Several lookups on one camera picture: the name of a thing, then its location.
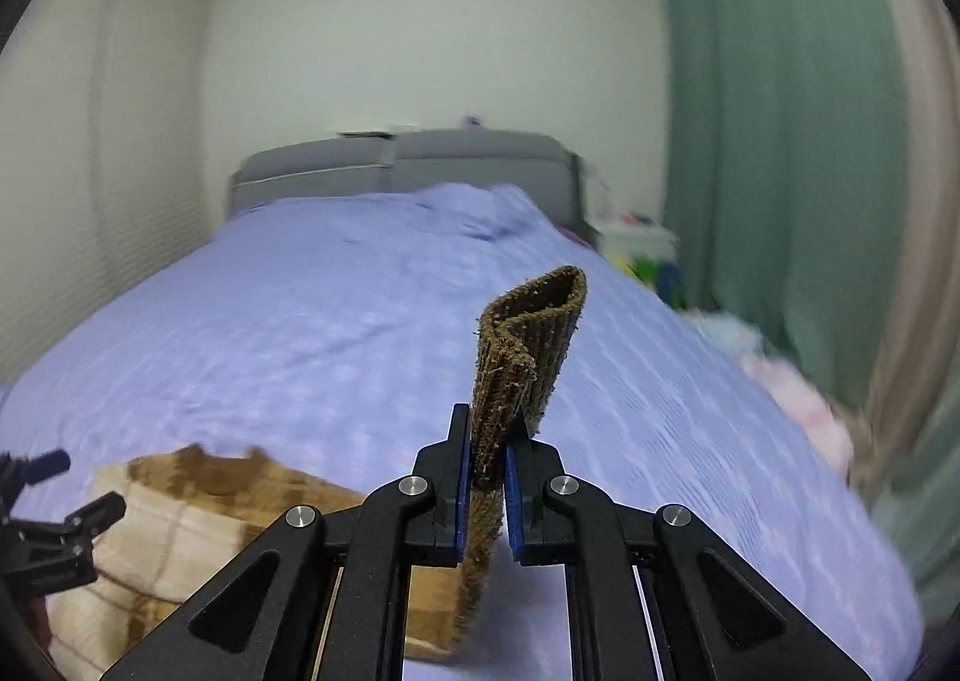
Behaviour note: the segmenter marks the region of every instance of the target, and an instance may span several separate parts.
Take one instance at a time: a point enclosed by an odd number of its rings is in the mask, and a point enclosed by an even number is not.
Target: brown cloth
[[[473,386],[467,552],[454,641],[467,633],[503,523],[503,440],[517,414],[534,435],[587,299],[587,277],[565,266],[494,299],[480,316]]]

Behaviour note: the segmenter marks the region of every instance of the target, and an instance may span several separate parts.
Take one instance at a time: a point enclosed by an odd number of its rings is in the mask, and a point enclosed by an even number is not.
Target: beige plaid blanket
[[[90,497],[123,494],[127,514],[94,547],[96,583],[52,598],[50,652],[68,681],[95,681],[290,505],[323,513],[363,494],[278,465],[198,446],[97,470]],[[443,660],[457,619],[460,569],[414,568],[406,656]]]

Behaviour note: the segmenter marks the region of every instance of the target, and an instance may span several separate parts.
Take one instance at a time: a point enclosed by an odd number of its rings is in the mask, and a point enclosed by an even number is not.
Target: blue bedsheet
[[[618,502],[691,506],[875,681],[905,678],[920,614],[904,567],[803,432],[655,296],[560,235],[520,190],[288,200],[79,326],[0,410],[0,448],[63,446],[69,475],[18,512],[59,518],[94,468],[253,444],[371,490],[408,473],[469,401],[476,319],[560,264],[589,297],[542,438]],[[493,563],[456,667],[411,679],[569,678],[563,571]]]

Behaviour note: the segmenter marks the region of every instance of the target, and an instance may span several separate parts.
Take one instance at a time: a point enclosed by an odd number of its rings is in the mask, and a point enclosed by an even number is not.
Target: silver bolt head
[[[428,485],[426,478],[421,478],[419,475],[407,475],[397,484],[397,488],[407,497],[416,497],[417,494],[423,494]]]
[[[304,526],[310,526],[317,518],[317,511],[309,505],[297,505],[287,511],[287,523],[296,529],[302,529]]]
[[[550,478],[550,491],[560,494],[562,497],[569,497],[570,494],[576,494],[580,487],[580,482],[573,475],[557,475]]]
[[[693,520],[693,513],[683,505],[667,505],[664,508],[664,521],[670,526],[687,526]]]

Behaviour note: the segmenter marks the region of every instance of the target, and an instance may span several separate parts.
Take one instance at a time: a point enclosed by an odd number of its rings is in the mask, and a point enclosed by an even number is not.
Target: green curtain
[[[874,523],[904,557],[929,623],[960,602],[960,371],[913,451],[872,507]]]
[[[865,398],[893,287],[908,113],[886,0],[666,0],[664,221],[688,302]]]

